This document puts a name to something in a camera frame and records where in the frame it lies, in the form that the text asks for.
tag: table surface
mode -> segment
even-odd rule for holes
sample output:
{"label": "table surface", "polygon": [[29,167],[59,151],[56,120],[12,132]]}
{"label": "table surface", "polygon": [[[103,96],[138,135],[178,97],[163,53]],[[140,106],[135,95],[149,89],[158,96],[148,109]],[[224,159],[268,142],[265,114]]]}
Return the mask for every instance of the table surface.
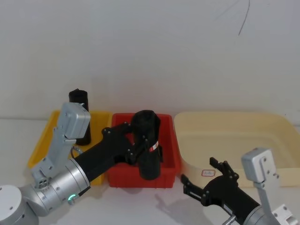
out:
{"label": "table surface", "polygon": [[[26,164],[45,125],[43,120],[0,120],[1,185],[33,182]],[[256,189],[244,191],[259,202]],[[300,187],[281,188],[279,195],[300,219]],[[40,225],[221,225],[226,219],[219,207],[203,207],[184,195],[176,178],[171,189],[92,187],[74,206],[65,204],[40,218]]]}

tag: white label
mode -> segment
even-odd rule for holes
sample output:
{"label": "white label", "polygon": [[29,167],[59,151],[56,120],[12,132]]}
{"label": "white label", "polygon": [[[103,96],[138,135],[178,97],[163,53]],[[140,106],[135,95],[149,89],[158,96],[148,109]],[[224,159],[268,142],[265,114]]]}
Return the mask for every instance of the white label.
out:
{"label": "white label", "polygon": [[155,145],[153,145],[153,146],[149,149],[149,151],[152,152],[152,151],[154,151],[155,149],[157,149],[157,147],[158,147],[158,141],[155,143]]}
{"label": "white label", "polygon": [[214,177],[216,175],[215,170],[202,170],[203,177]]}

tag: red bin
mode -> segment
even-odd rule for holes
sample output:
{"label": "red bin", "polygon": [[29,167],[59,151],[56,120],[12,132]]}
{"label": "red bin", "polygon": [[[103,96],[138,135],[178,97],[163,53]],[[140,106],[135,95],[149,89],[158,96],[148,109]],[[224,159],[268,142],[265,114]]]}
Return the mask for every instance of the red bin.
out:
{"label": "red bin", "polygon": [[[112,126],[130,123],[134,113],[116,113],[112,116]],[[155,180],[144,180],[140,177],[139,168],[135,165],[120,163],[107,171],[109,185],[113,188],[172,188],[175,176],[180,172],[180,156],[170,115],[157,114],[161,120],[158,142],[163,148],[161,173]]]}

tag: yellow plastic tray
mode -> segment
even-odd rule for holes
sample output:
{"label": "yellow plastic tray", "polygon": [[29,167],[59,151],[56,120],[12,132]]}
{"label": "yellow plastic tray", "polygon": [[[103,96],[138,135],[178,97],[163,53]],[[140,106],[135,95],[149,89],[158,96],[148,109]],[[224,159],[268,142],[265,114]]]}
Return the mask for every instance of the yellow plastic tray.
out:
{"label": "yellow plastic tray", "polygon": [[182,112],[174,119],[182,172],[204,187],[221,175],[209,165],[210,157],[227,160],[246,179],[241,156],[256,147],[272,149],[281,186],[300,185],[300,135],[284,117],[256,112]]}
{"label": "yellow plastic tray", "polygon": [[[58,117],[60,115],[59,111],[52,112],[49,121],[42,132],[42,135],[28,161],[28,167],[32,168],[35,164],[37,164],[42,158],[47,155],[48,148],[50,146],[53,128],[57,124]],[[91,132],[91,143],[85,146],[79,146],[83,151],[88,150],[98,142],[102,140],[101,130],[105,127],[110,127],[112,125],[112,113],[111,112],[103,112],[103,111],[91,111],[90,112],[90,132]],[[104,176],[101,175],[94,181],[92,181],[91,185],[101,185],[104,180]]]}

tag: cream plastic tray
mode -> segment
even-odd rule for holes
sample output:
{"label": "cream plastic tray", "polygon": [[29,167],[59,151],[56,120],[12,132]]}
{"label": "cream plastic tray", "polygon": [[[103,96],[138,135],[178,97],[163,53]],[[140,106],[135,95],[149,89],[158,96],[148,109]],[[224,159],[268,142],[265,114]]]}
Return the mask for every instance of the cream plastic tray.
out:
{"label": "cream plastic tray", "polygon": [[240,175],[239,186],[252,187],[241,156],[256,147],[272,149],[281,186],[300,185],[300,135],[284,117],[256,112],[182,112],[174,124],[182,173],[200,187],[221,175],[209,165],[210,157],[227,160]]}

